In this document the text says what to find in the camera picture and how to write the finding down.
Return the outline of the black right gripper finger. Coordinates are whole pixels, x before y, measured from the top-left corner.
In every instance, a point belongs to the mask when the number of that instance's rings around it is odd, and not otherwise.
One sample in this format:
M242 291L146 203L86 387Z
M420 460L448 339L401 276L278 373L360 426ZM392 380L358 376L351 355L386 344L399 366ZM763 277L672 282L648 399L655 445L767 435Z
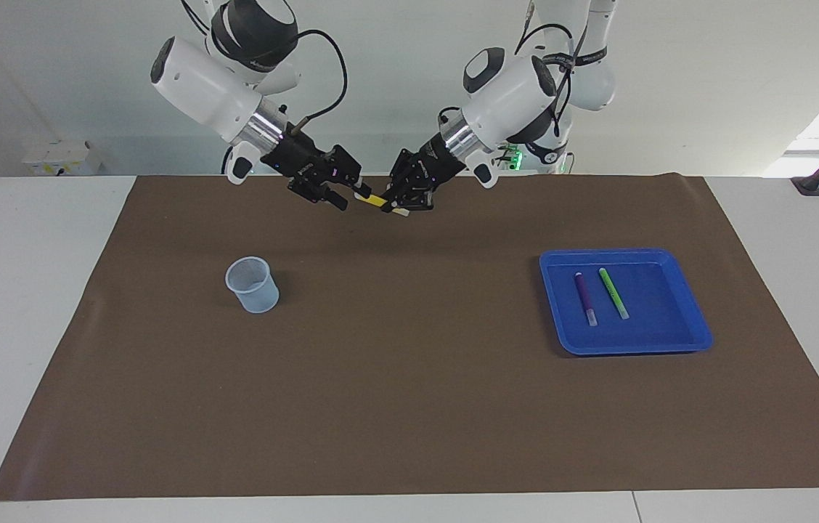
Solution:
M333 191L326 182L307 182L308 199L314 203L326 202L339 211L346 211L349 202L340 193Z
M372 196L372 188L361 176L360 163L342 145L333 146L333 182L351 189L360 198Z

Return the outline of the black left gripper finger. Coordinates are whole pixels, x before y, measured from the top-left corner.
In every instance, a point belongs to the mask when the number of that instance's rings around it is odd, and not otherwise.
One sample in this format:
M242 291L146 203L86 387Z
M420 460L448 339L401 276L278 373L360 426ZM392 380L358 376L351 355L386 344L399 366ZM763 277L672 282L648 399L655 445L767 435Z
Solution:
M418 155L403 149L397 156L389 174L388 188L380 196L384 199L380 210L393 213L398 208L403 211L418 209L418 191L413 187L417 170Z
M432 211L436 186L430 181L409 181L401 193L401 208L406 211Z

